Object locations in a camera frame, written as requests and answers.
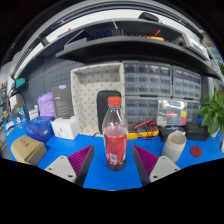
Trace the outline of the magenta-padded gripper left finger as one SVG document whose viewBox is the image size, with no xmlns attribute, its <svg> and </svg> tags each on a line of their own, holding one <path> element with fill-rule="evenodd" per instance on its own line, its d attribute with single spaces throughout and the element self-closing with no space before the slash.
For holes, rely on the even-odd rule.
<svg viewBox="0 0 224 224">
<path fill-rule="evenodd" d="M 82 186 L 85 182 L 93 156 L 94 146 L 90 145 L 68 157 L 59 156 L 45 170 Z"/>
</svg>

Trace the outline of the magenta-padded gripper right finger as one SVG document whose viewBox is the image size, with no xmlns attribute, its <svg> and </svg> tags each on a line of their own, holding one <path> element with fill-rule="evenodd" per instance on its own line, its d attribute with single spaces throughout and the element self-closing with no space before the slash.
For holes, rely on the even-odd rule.
<svg viewBox="0 0 224 224">
<path fill-rule="evenodd" d="M 156 156 L 137 145 L 133 146 L 132 155 L 143 186 L 180 170 L 168 157 Z"/>
</svg>

